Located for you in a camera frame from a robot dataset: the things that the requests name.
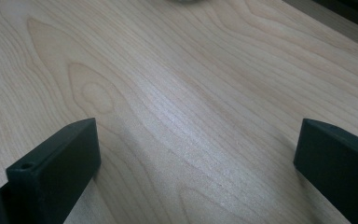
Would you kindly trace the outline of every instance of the black plastic piece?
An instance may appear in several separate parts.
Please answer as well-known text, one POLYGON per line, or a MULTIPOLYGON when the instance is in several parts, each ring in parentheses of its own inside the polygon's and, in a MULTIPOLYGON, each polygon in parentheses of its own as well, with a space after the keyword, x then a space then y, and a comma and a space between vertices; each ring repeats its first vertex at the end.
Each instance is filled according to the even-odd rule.
POLYGON ((100 165, 95 119, 67 125, 7 168, 0 223, 62 224, 100 165))
POLYGON ((295 166, 351 223, 358 223, 358 137, 304 119, 295 166))
POLYGON ((358 24, 358 0, 313 0, 358 24))

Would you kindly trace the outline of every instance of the wood grain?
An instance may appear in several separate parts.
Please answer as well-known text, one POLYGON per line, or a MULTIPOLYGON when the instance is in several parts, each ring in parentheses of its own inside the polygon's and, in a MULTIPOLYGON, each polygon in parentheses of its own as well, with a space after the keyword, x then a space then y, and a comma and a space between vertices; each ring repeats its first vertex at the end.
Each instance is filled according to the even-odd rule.
POLYGON ((358 43, 282 1, 0 0, 0 185, 90 117, 66 223, 346 223, 292 161, 303 118, 358 135, 358 43))

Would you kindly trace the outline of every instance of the light wood surface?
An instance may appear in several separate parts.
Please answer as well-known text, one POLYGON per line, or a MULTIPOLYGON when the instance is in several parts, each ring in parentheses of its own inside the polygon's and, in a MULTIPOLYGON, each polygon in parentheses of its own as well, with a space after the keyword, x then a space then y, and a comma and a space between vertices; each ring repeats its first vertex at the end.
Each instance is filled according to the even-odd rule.
POLYGON ((91 117, 66 223, 346 223, 292 161, 303 118, 358 135, 358 43, 283 1, 1 0, 0 185, 91 117))

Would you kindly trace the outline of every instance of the screw hole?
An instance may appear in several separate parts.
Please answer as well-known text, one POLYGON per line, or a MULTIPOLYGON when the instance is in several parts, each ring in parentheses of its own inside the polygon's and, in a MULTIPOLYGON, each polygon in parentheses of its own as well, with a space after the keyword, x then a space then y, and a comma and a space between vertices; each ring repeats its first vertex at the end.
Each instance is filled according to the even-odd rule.
POLYGON ((31 167, 33 167, 33 166, 34 166, 33 163, 31 163, 31 162, 26 162, 26 163, 24 163, 24 164, 21 166, 21 169, 22 169, 22 170, 26 170, 26 169, 29 169, 29 168, 31 168, 31 167))

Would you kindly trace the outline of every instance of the wooden table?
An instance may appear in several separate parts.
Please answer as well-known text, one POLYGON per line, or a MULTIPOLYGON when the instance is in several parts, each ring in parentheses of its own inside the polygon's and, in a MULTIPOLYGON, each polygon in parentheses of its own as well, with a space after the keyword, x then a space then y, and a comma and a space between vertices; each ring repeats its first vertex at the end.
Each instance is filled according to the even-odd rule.
POLYGON ((66 223, 345 223, 293 158, 303 118, 358 135, 358 42, 277 0, 1 0, 0 186, 91 117, 66 223))

